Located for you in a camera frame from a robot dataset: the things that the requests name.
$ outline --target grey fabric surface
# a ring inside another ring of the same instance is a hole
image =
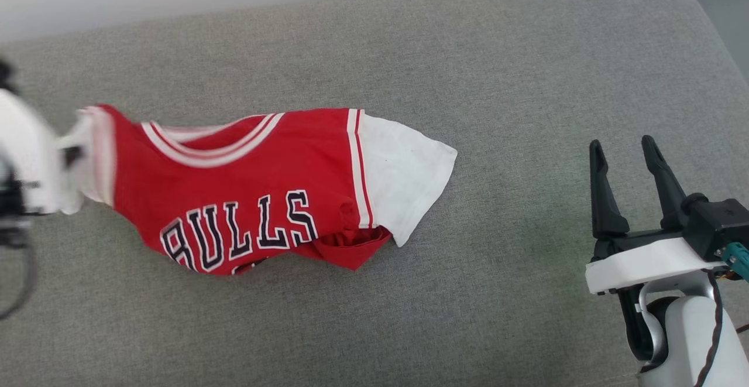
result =
[[[166,125],[361,107],[459,152],[410,242],[358,272],[212,278],[104,206],[38,221],[7,386],[636,385],[618,302],[584,280],[588,143],[634,230],[660,219],[645,133],[686,191],[749,203],[749,87],[695,0],[320,0],[0,51],[58,131],[92,102]],[[723,295],[749,323],[744,286]]]

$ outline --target jersey neckline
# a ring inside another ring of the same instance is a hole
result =
[[[276,128],[283,115],[283,113],[265,115],[257,126],[238,141],[219,149],[211,150],[190,149],[182,144],[180,139],[185,139],[184,128],[165,129],[154,121],[143,122],[141,126],[153,147],[169,159],[185,166],[209,168],[227,165],[254,150]],[[230,125],[213,126],[213,128],[195,128],[195,137],[188,138],[195,139],[208,136]]]

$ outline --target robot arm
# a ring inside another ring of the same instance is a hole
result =
[[[58,139],[53,129],[16,96],[7,82],[10,67],[0,62],[0,246],[24,250],[26,276],[21,292],[0,320],[29,298],[35,278],[30,218],[80,208],[83,198],[68,169],[82,150],[75,139]]]
[[[749,379],[741,342],[723,310],[716,276],[747,277],[749,211],[736,200],[685,197],[655,141],[643,138],[664,217],[660,230],[629,233],[607,181],[598,141],[590,145],[594,294],[616,294],[642,387],[742,385]],[[681,291],[650,301],[653,293]]]

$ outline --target white sleeve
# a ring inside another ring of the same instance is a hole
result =
[[[364,184],[372,226],[393,233],[398,246],[408,240],[445,189],[457,150],[398,122],[359,117]]]
[[[114,206],[115,145],[112,118],[98,107],[78,112],[78,121],[59,140],[64,147],[78,146],[82,155],[70,169],[72,182],[83,195],[99,203]],[[78,211],[71,205],[66,214]]]

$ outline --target clothing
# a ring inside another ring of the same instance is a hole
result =
[[[290,251],[357,269],[390,234],[408,240],[457,155],[358,109],[164,128],[101,105],[81,111],[74,132],[86,197],[126,217],[151,249],[216,275]]]

